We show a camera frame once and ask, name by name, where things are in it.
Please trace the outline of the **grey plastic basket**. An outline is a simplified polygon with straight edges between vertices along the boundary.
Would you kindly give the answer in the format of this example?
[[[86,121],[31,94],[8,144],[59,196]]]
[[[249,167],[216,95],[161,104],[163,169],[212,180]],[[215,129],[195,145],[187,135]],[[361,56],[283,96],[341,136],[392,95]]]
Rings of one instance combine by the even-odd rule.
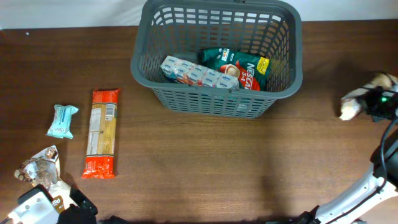
[[[199,50],[210,47],[270,59],[265,90],[190,86],[162,73],[166,56],[196,62]],[[170,110],[256,118],[299,90],[302,57],[302,20],[286,2],[151,0],[142,8],[131,73]]]

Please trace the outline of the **cream paper pouch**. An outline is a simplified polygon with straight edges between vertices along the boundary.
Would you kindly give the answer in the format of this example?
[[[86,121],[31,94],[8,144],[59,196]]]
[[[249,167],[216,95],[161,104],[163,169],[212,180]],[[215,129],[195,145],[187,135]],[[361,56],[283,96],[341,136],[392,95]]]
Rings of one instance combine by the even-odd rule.
[[[397,77],[386,72],[379,72],[370,82],[346,94],[341,99],[339,119],[348,121],[360,114],[360,112],[364,112],[357,101],[357,97],[365,94],[367,92],[366,88],[376,88],[378,86],[385,90],[397,92]]]

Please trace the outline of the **pink blue tissue multipack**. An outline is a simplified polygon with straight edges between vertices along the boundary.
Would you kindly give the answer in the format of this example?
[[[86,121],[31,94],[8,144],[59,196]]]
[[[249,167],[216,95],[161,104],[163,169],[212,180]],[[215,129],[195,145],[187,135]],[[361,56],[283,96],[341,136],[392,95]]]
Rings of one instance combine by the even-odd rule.
[[[237,77],[169,55],[161,63],[160,68],[166,78],[173,82],[229,90],[239,89]]]

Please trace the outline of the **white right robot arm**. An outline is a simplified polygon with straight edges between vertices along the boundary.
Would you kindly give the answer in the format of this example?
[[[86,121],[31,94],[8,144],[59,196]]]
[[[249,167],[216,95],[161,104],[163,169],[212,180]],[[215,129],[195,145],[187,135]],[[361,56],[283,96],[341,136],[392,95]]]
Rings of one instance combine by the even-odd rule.
[[[386,90],[381,86],[363,86],[359,91],[352,97],[345,97],[341,106],[341,120],[347,121],[364,111],[374,122],[390,121],[378,148],[371,156],[371,166],[337,198],[310,212],[303,212],[294,223],[359,223],[361,215],[377,204],[397,196],[397,132],[389,134],[397,126],[397,85]]]

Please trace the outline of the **orange spaghetti packet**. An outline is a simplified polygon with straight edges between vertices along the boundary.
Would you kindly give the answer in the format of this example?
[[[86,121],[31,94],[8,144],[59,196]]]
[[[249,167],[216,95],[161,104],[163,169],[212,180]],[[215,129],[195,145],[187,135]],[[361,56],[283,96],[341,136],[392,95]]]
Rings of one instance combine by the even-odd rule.
[[[91,104],[84,179],[112,179],[119,90],[95,90]]]

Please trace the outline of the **green Nescafe coffee bag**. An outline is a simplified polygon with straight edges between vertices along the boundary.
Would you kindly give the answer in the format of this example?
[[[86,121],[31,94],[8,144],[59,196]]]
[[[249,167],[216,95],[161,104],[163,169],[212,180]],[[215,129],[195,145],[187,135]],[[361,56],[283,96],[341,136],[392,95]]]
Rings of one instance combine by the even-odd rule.
[[[272,65],[268,58],[219,47],[200,50],[198,60],[205,67],[237,77],[240,88],[267,90]]]

